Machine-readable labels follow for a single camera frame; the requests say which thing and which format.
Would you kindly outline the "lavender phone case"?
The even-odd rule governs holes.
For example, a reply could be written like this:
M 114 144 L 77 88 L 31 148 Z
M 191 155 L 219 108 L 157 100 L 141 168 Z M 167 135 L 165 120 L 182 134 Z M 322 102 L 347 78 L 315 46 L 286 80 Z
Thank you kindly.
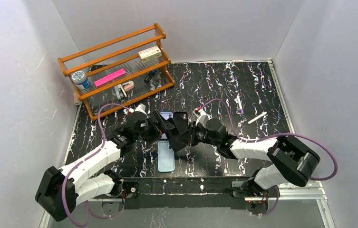
M 173 117 L 173 112 L 160 112 L 159 113 L 165 120 Z

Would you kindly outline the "light blue phone case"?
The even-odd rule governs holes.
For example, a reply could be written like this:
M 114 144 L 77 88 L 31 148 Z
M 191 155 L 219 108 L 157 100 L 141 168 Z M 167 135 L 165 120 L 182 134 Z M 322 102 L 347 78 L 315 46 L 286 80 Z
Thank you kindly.
M 174 151 L 168 141 L 159 141 L 157 144 L 157 162 L 160 173 L 175 170 Z

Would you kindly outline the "black phone case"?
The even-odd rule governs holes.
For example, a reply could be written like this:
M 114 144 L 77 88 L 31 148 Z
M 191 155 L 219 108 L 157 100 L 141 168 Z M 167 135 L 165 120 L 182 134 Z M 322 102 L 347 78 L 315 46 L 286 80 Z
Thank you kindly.
M 188 113 L 187 112 L 174 112 L 173 113 L 173 121 L 176 126 L 188 125 Z

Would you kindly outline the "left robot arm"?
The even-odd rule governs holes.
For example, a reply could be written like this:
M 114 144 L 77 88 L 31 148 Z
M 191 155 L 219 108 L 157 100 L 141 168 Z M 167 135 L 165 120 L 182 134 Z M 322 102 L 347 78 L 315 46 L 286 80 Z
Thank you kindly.
M 138 141 L 153 143 L 174 128 L 173 113 L 154 111 L 146 114 L 136 108 L 126 121 L 91 152 L 61 168 L 45 170 L 35 201 L 57 222 L 74 221 L 72 212 L 81 203 L 99 195 L 116 195 L 122 192 L 123 178 L 113 172 L 96 173 L 123 157 Z

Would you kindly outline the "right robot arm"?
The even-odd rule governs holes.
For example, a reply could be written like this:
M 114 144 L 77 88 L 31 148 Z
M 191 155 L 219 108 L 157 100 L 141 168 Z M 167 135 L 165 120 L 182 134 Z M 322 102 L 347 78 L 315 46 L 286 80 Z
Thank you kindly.
M 320 162 L 319 155 L 293 135 L 243 141 L 228 133 L 219 119 L 201 114 L 197 121 L 190 122 L 186 112 L 173 113 L 167 122 L 166 135 L 175 152 L 204 143 L 215 146 L 227 159 L 271 161 L 271 166 L 255 171 L 249 178 L 249 190 L 263 191 L 283 183 L 304 187 Z

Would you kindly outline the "pink teal stapler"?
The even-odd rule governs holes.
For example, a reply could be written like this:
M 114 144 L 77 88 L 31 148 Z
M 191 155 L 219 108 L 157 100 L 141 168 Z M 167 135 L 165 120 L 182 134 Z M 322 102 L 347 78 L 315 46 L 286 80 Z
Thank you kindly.
M 128 81 L 114 86 L 115 94 L 118 100 L 127 98 L 129 92 L 133 91 L 135 84 L 133 81 Z

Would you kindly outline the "dark marker pen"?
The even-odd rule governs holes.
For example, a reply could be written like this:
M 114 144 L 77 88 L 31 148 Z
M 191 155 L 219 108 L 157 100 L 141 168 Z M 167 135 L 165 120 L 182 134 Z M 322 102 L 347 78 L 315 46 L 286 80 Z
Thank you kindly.
M 156 70 L 152 70 L 150 71 L 146 77 L 144 78 L 144 82 L 145 83 L 149 83 L 151 81 L 151 79 L 154 77 L 154 75 L 156 74 Z

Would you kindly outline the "white pen with purple tip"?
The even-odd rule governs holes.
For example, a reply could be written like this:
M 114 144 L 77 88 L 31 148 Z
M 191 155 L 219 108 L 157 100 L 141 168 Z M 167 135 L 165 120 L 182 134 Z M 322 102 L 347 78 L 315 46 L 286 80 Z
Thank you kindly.
M 238 104 L 240 113 L 241 113 L 241 114 L 244 114 L 243 106 L 242 106 L 241 99 L 240 99 L 240 96 L 239 96 L 239 95 L 236 96 L 236 102 L 237 102 L 237 104 Z

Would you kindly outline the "pink flat bar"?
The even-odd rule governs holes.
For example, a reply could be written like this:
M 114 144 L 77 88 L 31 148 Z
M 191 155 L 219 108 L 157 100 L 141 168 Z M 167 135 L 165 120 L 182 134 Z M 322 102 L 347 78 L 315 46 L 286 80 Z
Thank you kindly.
M 113 73 L 111 73 L 111 74 L 109 74 L 109 75 L 107 75 L 107 76 L 95 81 L 94 84 L 95 84 L 96 87 L 102 86 L 102 85 L 104 85 L 104 84 L 106 84 L 106 83 L 108 83 L 108 82 L 110 82 L 110 81 L 112 81 L 112 80 L 124 75 L 125 73 L 126 73 L 125 69 L 122 68 L 122 69 L 120 69 L 118 71 L 115 71 L 115 72 L 113 72 Z

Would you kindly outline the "orange wooden shelf rack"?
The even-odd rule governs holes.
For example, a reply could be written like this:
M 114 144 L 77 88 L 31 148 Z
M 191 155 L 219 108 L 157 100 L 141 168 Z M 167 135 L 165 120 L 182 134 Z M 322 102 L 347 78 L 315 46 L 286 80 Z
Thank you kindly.
M 175 85 L 175 80 L 167 69 L 171 59 L 162 46 L 162 40 L 165 38 L 165 31 L 158 23 L 154 23 L 75 54 L 58 58 L 62 74 L 70 79 L 78 100 L 87 108 L 91 120 L 95 121 L 98 117 L 119 110 L 118 106 L 102 109 L 106 104 L 132 105 Z M 158 46 L 162 55 L 142 62 L 138 52 L 153 46 Z M 102 86 L 95 86 L 95 81 L 122 68 L 126 71 L 124 75 Z M 156 70 L 156 74 L 149 83 L 145 83 L 144 78 L 152 70 Z M 70 77 L 76 71 L 85 72 L 90 81 L 89 89 L 79 90 L 75 86 Z M 129 92 L 127 98 L 118 100 L 114 86 L 128 81 L 134 82 L 133 91 Z

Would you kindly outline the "white small box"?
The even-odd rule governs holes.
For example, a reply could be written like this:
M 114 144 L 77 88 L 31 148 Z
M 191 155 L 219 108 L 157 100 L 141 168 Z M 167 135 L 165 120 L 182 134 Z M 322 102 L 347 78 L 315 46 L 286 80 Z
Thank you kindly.
M 138 52 L 138 55 L 142 62 L 148 62 L 150 60 L 159 58 L 162 55 L 162 52 L 158 46 L 153 46 Z

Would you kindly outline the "white marker pen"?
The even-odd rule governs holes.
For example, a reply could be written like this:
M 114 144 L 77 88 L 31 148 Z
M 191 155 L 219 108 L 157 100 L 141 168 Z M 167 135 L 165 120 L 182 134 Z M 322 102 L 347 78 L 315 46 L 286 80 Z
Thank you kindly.
M 259 119 L 265 117 L 266 115 L 267 115 L 267 112 L 262 112 L 262 113 L 259 114 L 258 116 L 256 116 L 256 117 L 252 118 L 251 120 L 249 120 L 249 121 L 247 122 L 247 124 L 250 125 L 250 124 L 256 122 L 257 120 L 259 120 Z

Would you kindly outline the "blue white jar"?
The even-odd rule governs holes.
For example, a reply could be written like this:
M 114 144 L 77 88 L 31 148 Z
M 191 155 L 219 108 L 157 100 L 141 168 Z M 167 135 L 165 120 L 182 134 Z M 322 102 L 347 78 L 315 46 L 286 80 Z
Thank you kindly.
M 76 71 L 70 78 L 79 90 L 86 90 L 90 88 L 90 81 L 88 80 L 85 72 Z

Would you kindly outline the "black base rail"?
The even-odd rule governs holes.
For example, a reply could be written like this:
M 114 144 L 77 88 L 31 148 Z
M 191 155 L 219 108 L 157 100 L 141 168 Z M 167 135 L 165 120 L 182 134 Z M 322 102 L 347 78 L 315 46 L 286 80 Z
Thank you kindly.
M 125 209 L 230 208 L 254 215 L 269 211 L 274 188 L 250 187 L 247 177 L 126 178 L 99 197 L 104 203 L 121 202 Z

